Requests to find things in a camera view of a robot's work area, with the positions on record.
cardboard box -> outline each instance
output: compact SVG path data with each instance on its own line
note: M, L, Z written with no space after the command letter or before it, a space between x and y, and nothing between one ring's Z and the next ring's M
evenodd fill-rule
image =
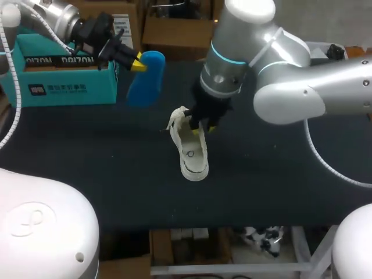
M170 230L152 231L152 257L157 266L226 264L231 260L227 229L210 229L208 239L171 241Z
M98 278L150 279L151 255L151 233L102 235Z
M210 1L202 1L209 9ZM158 18L149 8L142 43L147 50L159 51L167 60L198 60L206 56L213 34L213 20Z
M8 98L5 96L2 86L0 85L0 120L8 106L9 106Z
M74 4L83 19L97 17L101 12L113 15L114 31L123 28L122 42L131 48L142 51L141 38L145 9L140 0L127 1L80 1Z
M214 0L213 1L213 21L218 22L220 18L220 13L225 5L224 0Z
M97 71L92 56L79 52L72 58L56 42L38 34L17 36L13 61L22 107L116 103L118 68L112 62ZM0 84L15 106L16 93L10 72Z

silver robotic arm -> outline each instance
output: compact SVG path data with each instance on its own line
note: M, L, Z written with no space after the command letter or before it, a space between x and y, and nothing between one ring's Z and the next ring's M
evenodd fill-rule
M251 67L254 108L269 123L372 112L371 57L309 67L309 48L273 22L275 11L272 0L225 1L200 77L203 91L228 99Z
M75 6L60 0L1 0L0 3L6 3L2 5L2 9L6 9L2 19L10 50L14 47L17 29L21 25L58 42L71 55L76 55L78 51L92 55L99 62L98 69L115 60L127 70L146 70L139 62L141 53L121 43L124 30L114 35L113 17L109 14L101 13L97 18L84 20ZM75 44L74 48L66 46L71 42ZM4 52L0 55L0 62L1 75L9 70Z

blue shoe insole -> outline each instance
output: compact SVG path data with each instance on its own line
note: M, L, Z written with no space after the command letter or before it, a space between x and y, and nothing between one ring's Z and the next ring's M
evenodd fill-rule
M158 99L162 90L165 57L158 51L144 52L139 59L146 67L145 72L138 72L129 87L127 104L147 107Z

brown cardboard box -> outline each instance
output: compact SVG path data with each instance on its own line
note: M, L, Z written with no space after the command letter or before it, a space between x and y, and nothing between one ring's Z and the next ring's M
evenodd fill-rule
M99 265L99 279L150 279L151 257L132 257L123 260L110 260Z
M224 0L214 0L213 1L213 20L214 22L218 22L220 18L220 13L225 5Z
M8 106L9 106L8 99L5 96L2 86L0 85L0 120L2 118L3 113L8 108Z
M122 42L131 48L141 51L142 21L144 18L143 6L135 2L124 1L80 1L74 4L79 8L80 16L83 19L97 17L101 12L114 16L116 31L123 27L126 32L121 38Z
M69 0L69 1L78 1L78 2L106 2L105 0ZM136 6L137 6L137 13L138 13L139 33L140 33L141 39L142 39L142 33L144 32L145 16L146 16L145 0L113 0L113 1L119 1L119 2L136 4Z
M225 264L231 260L230 241L225 228L209 230L209 238L200 240L172 242L169 230L152 231L151 234L155 265Z
M152 237L143 234L106 234L101 236L99 279L150 279ZM115 252L124 251L124 259L107 260L116 257Z
M202 9L211 9L207 0ZM198 60L206 56L212 39L211 19L164 19L148 9L142 43L167 60Z
M152 257L156 266L171 266L174 264L170 230L151 231Z

white sneaker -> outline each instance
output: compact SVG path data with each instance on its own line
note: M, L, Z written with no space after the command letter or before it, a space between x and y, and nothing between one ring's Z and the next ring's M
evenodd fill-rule
M167 129L180 153L181 172L190 181L203 180L209 171L207 145L204 131L199 123L198 134L195 135L189 125L190 116L184 106L176 109L170 116Z

